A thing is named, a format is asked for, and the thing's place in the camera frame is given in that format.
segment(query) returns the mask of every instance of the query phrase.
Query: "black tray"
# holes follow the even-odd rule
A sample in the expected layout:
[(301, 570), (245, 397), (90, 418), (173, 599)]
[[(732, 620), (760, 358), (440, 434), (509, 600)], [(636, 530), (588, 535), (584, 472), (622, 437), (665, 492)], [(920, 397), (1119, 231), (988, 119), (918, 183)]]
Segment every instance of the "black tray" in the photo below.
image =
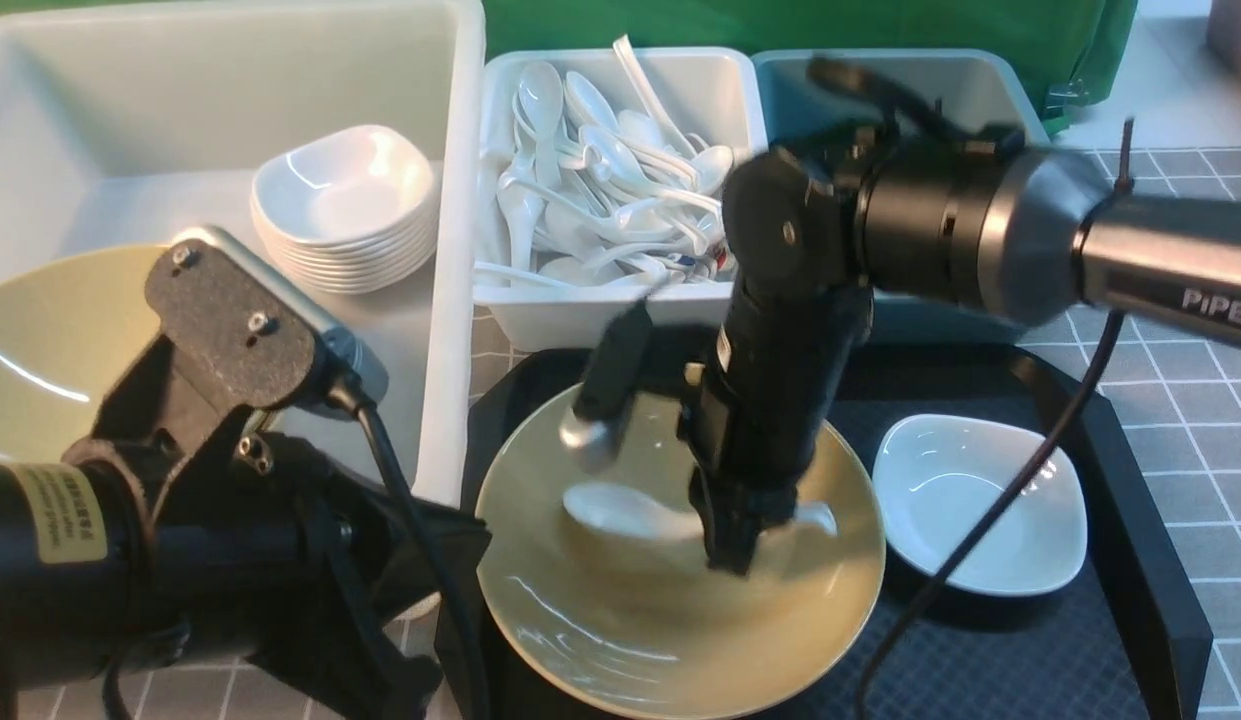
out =
[[(704, 348), (705, 338), (689, 338)], [(668, 348), (685, 356), (686, 348)], [(583, 351), (527, 358), (469, 415), (464, 508), (486, 468), (534, 410), (583, 372)], [(853, 356), (829, 420), (871, 466), (896, 420), (965, 415), (1042, 432), (1077, 382), (1018, 348), (870, 346)], [(1082, 479), (1088, 562), (1030, 628), (980, 633), (926, 619), (912, 628), (872, 688), (881, 719), (1191, 719), (1211, 631), (1136, 464), (1113, 407), (1096, 397), (1064, 451)], [(864, 662), (898, 616), (884, 592), (861, 638), (825, 678), (755, 718), (850, 718)], [(496, 720), (601, 720), (612, 715), (557, 691), (530, 669), (484, 616), (483, 643)]]

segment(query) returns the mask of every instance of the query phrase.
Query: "green cloth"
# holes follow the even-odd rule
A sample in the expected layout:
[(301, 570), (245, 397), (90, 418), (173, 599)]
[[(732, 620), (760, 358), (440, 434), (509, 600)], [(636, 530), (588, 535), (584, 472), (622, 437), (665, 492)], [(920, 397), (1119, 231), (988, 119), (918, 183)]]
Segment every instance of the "green cloth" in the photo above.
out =
[(1009, 61), (1041, 109), (1080, 79), (1113, 87), (1136, 0), (486, 0), (486, 56), (511, 50), (722, 45), (745, 55), (822, 47), (975, 47)]

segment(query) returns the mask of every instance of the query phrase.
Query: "white spoon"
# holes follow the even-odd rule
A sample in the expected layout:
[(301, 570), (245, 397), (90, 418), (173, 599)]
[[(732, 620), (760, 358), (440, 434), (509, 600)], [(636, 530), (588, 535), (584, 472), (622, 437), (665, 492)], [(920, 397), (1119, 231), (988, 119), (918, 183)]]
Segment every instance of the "white spoon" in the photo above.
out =
[(597, 154), (597, 161), (589, 164), (589, 173), (598, 182), (614, 182), (623, 190), (639, 196), (665, 197), (678, 200), (686, 205), (697, 206), (721, 215), (722, 204), (700, 192), (684, 190), (684, 187), (670, 187), (666, 184), (655, 182), (642, 171), (642, 164), (634, 156), (633, 150), (619, 137), (599, 125), (585, 125), (580, 128), (580, 145), (585, 145), (587, 151)]
[(498, 276), (509, 281), (529, 283), (529, 284), (539, 284), (541, 287), (557, 287), (557, 288), (575, 287), (573, 284), (565, 283), (562, 281), (546, 278), (541, 274), (532, 273), (530, 272), (530, 269), (520, 271), (514, 268), (506, 268), (506, 266), (504, 264), (483, 263), (483, 261), (478, 261), (477, 263), (474, 263), (473, 269), (475, 273)]
[(578, 222), (585, 223), (585, 227), (591, 228), (591, 231), (611, 242), (661, 242), (678, 232), (668, 222), (658, 220), (653, 214), (653, 210), (661, 205), (661, 200), (656, 197), (620, 205), (609, 217), (601, 218), (597, 215), (589, 214), (588, 210), (581, 209), (580, 205), (575, 205), (568, 197), (562, 196), (561, 192), (541, 187), (539, 184), (529, 181), (525, 178), (516, 178), (505, 173), (505, 176), (501, 176), (501, 182), (525, 187), (525, 190), (535, 192), (549, 202), (562, 205), (575, 215)]
[(566, 73), (566, 114), (576, 127), (604, 127), (620, 132), (620, 120), (602, 92), (575, 70)]
[(516, 271), (530, 271), (532, 237), (536, 233), (539, 217), (544, 212), (544, 197), (530, 192), (517, 182), (511, 182), (513, 178), (530, 181), (532, 165), (536, 164), (532, 151), (524, 145), (517, 127), (514, 127), (514, 161), (496, 181), (496, 205), (500, 206), (505, 225), (509, 227), (509, 264)]
[(688, 190), (702, 195), (717, 192), (735, 164), (735, 151), (726, 145), (705, 146), (690, 160), (676, 155), (671, 146), (661, 149), (660, 127), (638, 110), (620, 110), (619, 135), (639, 161), (665, 173), (688, 176), (690, 179)]
[(619, 115), (616, 115), (616, 119), (620, 123), (617, 132), (625, 140), (638, 142), (647, 146), (656, 146), (656, 149), (664, 149), (665, 151), (674, 151), (673, 145), (666, 145), (665, 137), (660, 133), (660, 124), (653, 120), (652, 115), (639, 113), (639, 110), (620, 110)]
[[(629, 36), (620, 36), (619, 40), (611, 45), (611, 48), (616, 51), (616, 57), (620, 60), (620, 67), (624, 68), (624, 74), (629, 76), (629, 82), (633, 83), (634, 91), (638, 91), (638, 99), (642, 101), (643, 108), (647, 108), (647, 114), (652, 115), (652, 119), (660, 124), (661, 134), (674, 146), (674, 151), (680, 151), (684, 158), (696, 155), (696, 149), (688, 140), (688, 137), (678, 129), (678, 125), (674, 124), (674, 120), (669, 117), (669, 110), (665, 110), (665, 106), (660, 102), (660, 96), (656, 96), (655, 88), (652, 87), (647, 73), (643, 72), (642, 63), (639, 63), (638, 56), (634, 55), (633, 45), (629, 45)], [(664, 146), (664, 143), (658, 143), (656, 146)]]
[(546, 61), (537, 60), (522, 68), (517, 82), (517, 101), (536, 132), (536, 181), (558, 187), (557, 127), (562, 120), (562, 78)]
[[(701, 538), (704, 526), (695, 511), (679, 511), (656, 498), (619, 483), (591, 482), (562, 493), (562, 506), (576, 523), (623, 538), (675, 542)], [(815, 525), (838, 536), (834, 511), (824, 502), (799, 503), (794, 523)]]

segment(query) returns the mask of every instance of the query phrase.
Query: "beige plate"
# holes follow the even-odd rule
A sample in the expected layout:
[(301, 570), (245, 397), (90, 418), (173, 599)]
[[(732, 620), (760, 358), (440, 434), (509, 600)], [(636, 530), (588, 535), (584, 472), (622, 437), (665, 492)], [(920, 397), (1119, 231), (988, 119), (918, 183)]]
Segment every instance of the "beige plate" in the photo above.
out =
[(57, 462), (158, 334), (144, 299), (163, 246), (60, 259), (0, 284), (0, 461)]
[(689, 511), (692, 470), (674, 438), (678, 405), (639, 396), (614, 468), (586, 475), (557, 439), (573, 396), (570, 389), (515, 430), (478, 497), (493, 535), (482, 591), (529, 665), (616, 715), (701, 720), (784, 701), (841, 659), (877, 601), (886, 544), (870, 477), (830, 425), (799, 495), (829, 503), (840, 536), (772, 530), (742, 580), (706, 570), (699, 539), (628, 541), (570, 519), (562, 493), (591, 479)]

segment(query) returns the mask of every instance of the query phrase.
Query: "stack of white bowls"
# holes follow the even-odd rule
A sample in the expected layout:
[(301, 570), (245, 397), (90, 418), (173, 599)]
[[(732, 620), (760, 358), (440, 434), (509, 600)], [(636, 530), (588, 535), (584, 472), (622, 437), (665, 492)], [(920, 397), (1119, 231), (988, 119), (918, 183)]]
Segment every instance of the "stack of white bowls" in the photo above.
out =
[(397, 132), (351, 127), (266, 163), (251, 218), (283, 274), (360, 295), (432, 258), (441, 185), (441, 169)]

